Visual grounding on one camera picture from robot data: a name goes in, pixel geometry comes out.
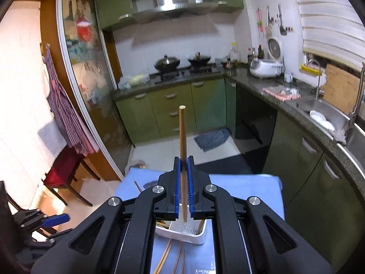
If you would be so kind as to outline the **wooden chopstick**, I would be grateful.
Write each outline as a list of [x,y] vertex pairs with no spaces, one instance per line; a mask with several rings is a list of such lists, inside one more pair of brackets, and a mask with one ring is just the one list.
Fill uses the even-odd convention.
[[188,221],[188,180],[187,180],[187,145],[186,145],[186,106],[179,106],[179,154],[181,160],[181,203],[182,218],[186,223]]
[[157,226],[160,226],[160,227],[162,227],[162,228],[169,229],[169,225],[168,225],[168,224],[166,224],[166,223],[164,223],[163,221],[158,221],[158,222],[156,222],[156,225],[157,225]]
[[158,265],[156,266],[155,270],[154,270],[154,274],[160,274],[167,258],[168,258],[168,255],[169,255],[169,252],[171,250],[171,239],[167,242],[167,246],[160,258],[160,261],[158,263]]
[[142,193],[142,192],[143,192],[143,190],[142,190],[142,189],[141,189],[141,187],[138,185],[138,183],[137,183],[136,181],[134,181],[134,184],[136,185],[136,187],[137,187],[138,191],[139,191],[140,193]]
[[184,248],[183,243],[180,243],[180,246],[179,246],[179,249],[178,249],[178,252],[177,252],[176,261],[175,261],[175,264],[173,266],[172,274],[176,274],[177,273],[179,263],[181,264],[180,274],[184,274],[184,271],[185,271],[185,260],[186,260],[185,248]]

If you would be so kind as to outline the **green lower kitchen cabinets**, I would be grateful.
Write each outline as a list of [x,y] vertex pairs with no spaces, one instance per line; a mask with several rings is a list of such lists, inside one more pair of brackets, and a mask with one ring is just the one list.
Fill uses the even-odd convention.
[[198,134],[227,128],[248,169],[282,180],[287,222],[334,270],[364,260],[364,174],[301,113],[262,91],[281,79],[260,80],[241,69],[147,82],[117,90],[113,100],[131,145],[176,136],[178,108]]

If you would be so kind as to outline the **blue star patterned tablecloth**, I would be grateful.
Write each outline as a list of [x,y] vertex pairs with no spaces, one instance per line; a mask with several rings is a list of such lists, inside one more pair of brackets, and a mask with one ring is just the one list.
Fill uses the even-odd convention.
[[[123,182],[119,184],[115,196],[122,200],[133,199],[139,195],[134,181],[142,189],[145,189],[148,186],[154,186],[161,174],[161,171],[132,168]],[[244,200],[250,196],[259,197],[276,214],[284,218],[282,184],[279,177],[271,175],[211,174],[210,180],[213,184],[227,190],[233,197]],[[206,240],[203,245],[184,244],[186,252],[184,273],[215,273],[214,242],[210,220],[207,221],[206,231]],[[161,273],[172,273],[179,246],[179,241],[171,241],[171,250]],[[179,263],[177,273],[180,273],[180,268],[181,264]]]

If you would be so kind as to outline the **red checkered apron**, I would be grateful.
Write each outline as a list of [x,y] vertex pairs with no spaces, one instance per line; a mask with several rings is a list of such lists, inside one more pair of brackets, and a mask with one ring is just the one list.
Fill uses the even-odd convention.
[[73,147],[78,154],[84,156],[97,153],[100,150],[99,146],[76,112],[66,90],[58,79],[49,45],[46,45],[43,62],[48,73],[50,87],[46,99],[68,147]]

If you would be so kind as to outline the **blue floor rag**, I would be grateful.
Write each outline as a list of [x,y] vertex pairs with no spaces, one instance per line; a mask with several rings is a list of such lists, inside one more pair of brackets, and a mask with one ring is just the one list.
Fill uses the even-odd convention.
[[203,152],[208,152],[223,145],[229,139],[230,134],[229,129],[222,128],[200,134],[194,138],[194,141]]

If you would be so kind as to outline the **glass sliding door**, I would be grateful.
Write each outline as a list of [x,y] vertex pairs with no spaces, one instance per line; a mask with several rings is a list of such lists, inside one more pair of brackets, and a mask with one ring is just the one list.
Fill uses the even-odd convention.
[[112,170],[124,179],[131,143],[112,99],[116,81],[94,0],[56,0],[56,24],[70,88],[83,120]]

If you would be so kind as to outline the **pink dish cloth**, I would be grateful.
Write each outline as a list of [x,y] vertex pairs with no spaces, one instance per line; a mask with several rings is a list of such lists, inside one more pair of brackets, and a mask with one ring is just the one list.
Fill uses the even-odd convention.
[[288,88],[282,85],[276,87],[264,87],[262,91],[280,101],[297,100],[301,97],[301,94],[296,88]]

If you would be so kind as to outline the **white rice cooker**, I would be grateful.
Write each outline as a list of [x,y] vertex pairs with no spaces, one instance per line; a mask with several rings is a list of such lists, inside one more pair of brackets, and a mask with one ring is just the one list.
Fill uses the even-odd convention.
[[250,63],[250,74],[259,79],[281,76],[285,72],[282,44],[275,37],[267,39],[268,58],[254,58]]

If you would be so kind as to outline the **black gas stove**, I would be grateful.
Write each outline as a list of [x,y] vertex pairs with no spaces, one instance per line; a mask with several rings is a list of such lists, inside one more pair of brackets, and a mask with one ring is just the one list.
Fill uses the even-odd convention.
[[216,67],[214,65],[208,65],[204,67],[183,67],[179,68],[172,72],[157,72],[154,74],[150,74],[150,80],[159,83],[159,82],[165,82],[167,80],[173,80],[173,79],[180,79],[182,77],[190,77],[190,76],[198,76],[203,74],[213,74],[213,73],[219,73],[223,72],[222,67]]

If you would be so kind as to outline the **wooden cutting board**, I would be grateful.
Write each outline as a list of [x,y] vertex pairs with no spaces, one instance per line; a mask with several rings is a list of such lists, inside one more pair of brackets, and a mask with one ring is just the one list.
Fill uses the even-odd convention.
[[326,66],[325,75],[323,99],[349,115],[356,103],[360,79],[332,64]]

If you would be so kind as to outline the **black wok with lid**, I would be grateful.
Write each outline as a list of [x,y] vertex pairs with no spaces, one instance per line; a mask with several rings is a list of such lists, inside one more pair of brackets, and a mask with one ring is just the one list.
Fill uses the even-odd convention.
[[160,72],[171,72],[177,70],[180,62],[180,59],[174,56],[164,55],[164,58],[155,63],[154,68]]

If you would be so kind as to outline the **black wok right burner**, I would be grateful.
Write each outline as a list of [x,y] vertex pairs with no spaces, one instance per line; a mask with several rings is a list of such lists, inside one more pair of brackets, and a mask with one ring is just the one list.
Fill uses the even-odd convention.
[[197,52],[194,57],[188,58],[188,61],[192,67],[203,67],[207,66],[211,57],[201,55],[200,52]]

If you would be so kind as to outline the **hanging black spatula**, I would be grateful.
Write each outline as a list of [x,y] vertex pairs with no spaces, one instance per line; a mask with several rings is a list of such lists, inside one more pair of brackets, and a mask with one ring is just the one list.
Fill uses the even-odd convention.
[[283,17],[282,17],[282,8],[281,8],[281,5],[278,4],[278,12],[279,12],[279,19],[280,19],[280,25],[279,25],[279,29],[280,29],[280,34],[282,36],[287,36],[287,30],[284,28],[284,25],[283,25]]

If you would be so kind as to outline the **white window blind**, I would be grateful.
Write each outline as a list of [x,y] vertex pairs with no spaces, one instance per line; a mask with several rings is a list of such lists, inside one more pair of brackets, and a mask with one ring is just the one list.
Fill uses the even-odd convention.
[[349,0],[296,0],[303,51],[360,71],[364,63],[364,25]]

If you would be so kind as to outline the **steel range hood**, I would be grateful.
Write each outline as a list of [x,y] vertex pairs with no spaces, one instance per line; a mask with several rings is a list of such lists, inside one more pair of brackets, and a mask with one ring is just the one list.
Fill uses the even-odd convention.
[[140,24],[182,16],[202,16],[225,4],[213,0],[135,0],[137,10],[132,17]]

